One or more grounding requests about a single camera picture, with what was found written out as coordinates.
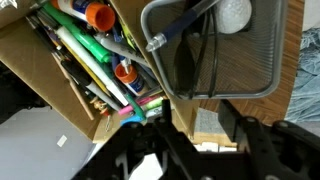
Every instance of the pen cap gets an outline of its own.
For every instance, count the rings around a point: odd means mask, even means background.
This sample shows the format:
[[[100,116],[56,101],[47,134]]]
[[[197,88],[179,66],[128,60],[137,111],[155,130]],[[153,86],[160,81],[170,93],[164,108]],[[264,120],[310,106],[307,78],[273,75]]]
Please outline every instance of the pen cap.
[[[115,13],[109,6],[97,2],[87,7],[86,18],[89,24],[102,31],[111,29],[116,20]]]
[[[51,0],[50,3],[52,4],[53,7],[60,10],[58,0]]]

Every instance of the white paper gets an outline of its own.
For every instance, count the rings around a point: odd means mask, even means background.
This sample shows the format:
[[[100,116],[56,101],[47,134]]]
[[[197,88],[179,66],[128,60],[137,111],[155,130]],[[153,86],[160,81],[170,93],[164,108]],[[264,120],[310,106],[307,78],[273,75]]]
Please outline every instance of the white paper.
[[[62,135],[61,138],[59,139],[59,141],[57,142],[57,145],[59,147],[62,147],[64,145],[64,143],[67,141],[67,137],[65,135]]]

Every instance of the blue pen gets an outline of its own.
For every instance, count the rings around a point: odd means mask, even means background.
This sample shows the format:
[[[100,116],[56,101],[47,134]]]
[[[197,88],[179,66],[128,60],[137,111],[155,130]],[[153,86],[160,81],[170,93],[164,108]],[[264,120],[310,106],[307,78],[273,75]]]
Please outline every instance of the blue pen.
[[[112,34],[113,34],[113,38],[114,38],[114,41],[115,42],[122,42],[123,40],[123,37],[122,37],[122,34],[121,34],[121,26],[120,24],[117,22],[114,24],[114,26],[112,27]]]
[[[218,1],[219,0],[200,1],[197,5],[183,13],[183,15],[178,19],[170,23],[162,32],[156,34],[151,41],[148,42],[146,50],[151,52],[166,44],[174,36],[190,26],[199,16],[215,5]]]
[[[116,53],[112,53],[111,56],[111,64],[112,64],[112,70],[115,71],[118,64],[120,64],[119,56]]]

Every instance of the fabric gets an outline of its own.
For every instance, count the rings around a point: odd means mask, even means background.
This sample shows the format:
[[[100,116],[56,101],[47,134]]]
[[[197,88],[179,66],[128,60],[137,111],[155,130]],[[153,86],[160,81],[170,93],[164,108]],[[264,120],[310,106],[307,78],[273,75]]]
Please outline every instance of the fabric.
[[[0,124],[22,109],[44,106],[45,102],[0,62]]]
[[[303,32],[297,76],[285,120],[320,121],[320,28]]]

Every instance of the orange marker cap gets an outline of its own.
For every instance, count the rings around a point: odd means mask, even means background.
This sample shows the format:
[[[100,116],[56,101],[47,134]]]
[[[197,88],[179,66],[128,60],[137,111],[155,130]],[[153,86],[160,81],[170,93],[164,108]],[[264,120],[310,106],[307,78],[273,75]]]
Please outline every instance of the orange marker cap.
[[[115,70],[117,78],[123,83],[131,83],[137,78],[137,71],[130,66],[129,74],[126,73],[124,67],[121,64],[118,64]]]
[[[53,7],[55,7],[56,9],[60,10],[58,0],[51,0],[50,2],[51,2]]]
[[[102,31],[111,29],[116,20],[114,11],[109,6],[97,2],[87,7],[86,18],[90,25]]]

